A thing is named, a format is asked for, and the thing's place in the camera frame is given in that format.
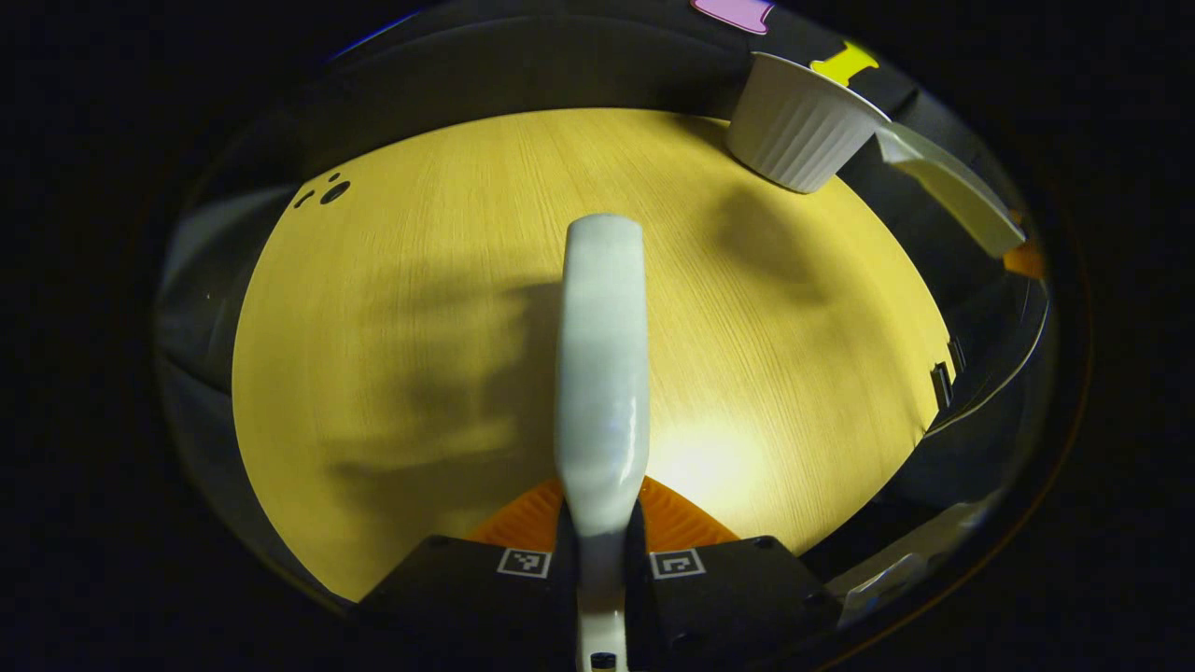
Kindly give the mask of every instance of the wooden table surface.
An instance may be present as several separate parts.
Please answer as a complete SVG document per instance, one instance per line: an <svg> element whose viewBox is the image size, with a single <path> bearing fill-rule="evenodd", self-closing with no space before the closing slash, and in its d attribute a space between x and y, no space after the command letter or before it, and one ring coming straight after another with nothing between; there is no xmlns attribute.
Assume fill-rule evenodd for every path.
<svg viewBox="0 0 1195 672"><path fill-rule="evenodd" d="M233 407L253 489L315 578L360 599L425 534L467 534L552 475L565 230L596 212L644 230L649 476L798 552L883 485L937 411L942 316L846 184L776 187L724 132L529 112L299 190L245 298Z"/></svg>

